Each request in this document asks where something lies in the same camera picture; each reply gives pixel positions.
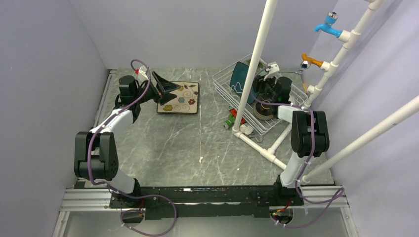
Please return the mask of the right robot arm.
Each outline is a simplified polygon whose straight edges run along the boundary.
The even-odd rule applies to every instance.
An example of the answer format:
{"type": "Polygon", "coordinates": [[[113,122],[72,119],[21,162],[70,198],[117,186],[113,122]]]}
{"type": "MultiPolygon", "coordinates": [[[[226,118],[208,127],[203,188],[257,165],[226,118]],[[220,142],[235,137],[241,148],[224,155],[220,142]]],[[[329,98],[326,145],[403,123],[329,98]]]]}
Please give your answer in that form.
{"type": "Polygon", "coordinates": [[[319,157],[330,145],[325,113],[292,104],[291,88],[292,80],[288,77],[255,76],[252,82],[254,115],[259,120],[278,118],[291,126],[293,152],[286,169],[280,174],[282,186],[272,192],[272,198],[278,205],[284,205],[291,199],[292,194],[288,188],[301,185],[310,160],[319,157]]]}

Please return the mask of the beige patterned bowl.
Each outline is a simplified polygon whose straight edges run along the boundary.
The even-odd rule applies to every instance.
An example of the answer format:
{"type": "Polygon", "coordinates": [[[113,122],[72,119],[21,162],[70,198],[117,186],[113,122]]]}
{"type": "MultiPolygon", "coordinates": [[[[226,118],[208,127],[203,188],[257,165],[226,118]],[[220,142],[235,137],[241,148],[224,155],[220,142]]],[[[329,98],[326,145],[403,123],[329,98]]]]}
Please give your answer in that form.
{"type": "Polygon", "coordinates": [[[262,103],[254,103],[253,114],[258,120],[262,121],[268,121],[274,117],[272,107],[262,103]]]}

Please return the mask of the mint green flower plate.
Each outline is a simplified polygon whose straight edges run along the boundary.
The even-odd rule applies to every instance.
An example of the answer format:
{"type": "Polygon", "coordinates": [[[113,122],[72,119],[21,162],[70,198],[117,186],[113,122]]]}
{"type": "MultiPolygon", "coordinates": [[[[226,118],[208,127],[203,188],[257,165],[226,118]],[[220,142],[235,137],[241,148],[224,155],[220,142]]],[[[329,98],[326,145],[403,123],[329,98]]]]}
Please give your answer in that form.
{"type": "MultiPolygon", "coordinates": [[[[247,65],[247,66],[250,66],[250,63],[251,63],[251,59],[248,59],[244,62],[244,64],[247,65]]],[[[255,73],[257,74],[258,72],[263,70],[266,66],[267,66],[267,64],[265,62],[263,62],[262,60],[259,60],[259,63],[257,65],[255,73]]]]}

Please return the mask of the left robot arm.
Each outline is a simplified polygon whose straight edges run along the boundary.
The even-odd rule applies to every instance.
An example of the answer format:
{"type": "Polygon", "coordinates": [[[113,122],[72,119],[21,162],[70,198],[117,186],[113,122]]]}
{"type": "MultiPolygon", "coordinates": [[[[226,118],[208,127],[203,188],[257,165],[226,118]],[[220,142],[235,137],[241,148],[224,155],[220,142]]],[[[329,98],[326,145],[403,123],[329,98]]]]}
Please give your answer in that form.
{"type": "Polygon", "coordinates": [[[97,127],[75,137],[74,173],[94,186],[104,185],[123,195],[127,206],[136,207],[142,201],[140,184],[119,168],[116,139],[138,120],[141,104],[154,101],[164,105],[175,98],[173,91],[180,85],[154,71],[147,72],[143,82],[134,76],[123,76],[118,83],[119,94],[111,114],[97,127]]]}

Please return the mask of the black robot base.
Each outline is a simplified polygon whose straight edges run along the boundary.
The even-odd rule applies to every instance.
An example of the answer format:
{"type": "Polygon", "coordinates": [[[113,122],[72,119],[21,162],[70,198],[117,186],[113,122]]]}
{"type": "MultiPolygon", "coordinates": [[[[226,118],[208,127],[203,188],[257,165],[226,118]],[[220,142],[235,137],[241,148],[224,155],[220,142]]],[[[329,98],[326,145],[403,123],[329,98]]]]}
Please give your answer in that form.
{"type": "Polygon", "coordinates": [[[142,209],[145,220],[186,217],[268,218],[278,209],[302,207],[294,189],[273,185],[141,187],[142,199],[112,194],[111,209],[142,209]]]}

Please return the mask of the teal square plate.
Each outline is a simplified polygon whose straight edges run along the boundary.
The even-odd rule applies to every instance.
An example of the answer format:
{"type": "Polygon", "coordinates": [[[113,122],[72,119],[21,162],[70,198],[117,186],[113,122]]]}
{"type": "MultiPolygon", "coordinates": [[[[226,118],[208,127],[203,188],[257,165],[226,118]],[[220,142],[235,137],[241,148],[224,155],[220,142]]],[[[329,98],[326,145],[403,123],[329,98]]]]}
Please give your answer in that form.
{"type": "MultiPolygon", "coordinates": [[[[233,69],[229,87],[237,96],[239,96],[239,100],[241,99],[241,96],[243,94],[248,70],[249,70],[249,66],[243,62],[237,62],[233,69]]],[[[255,97],[257,97],[257,95],[258,93],[254,90],[254,87],[251,86],[247,103],[249,105],[253,104],[255,102],[255,97]]]]}

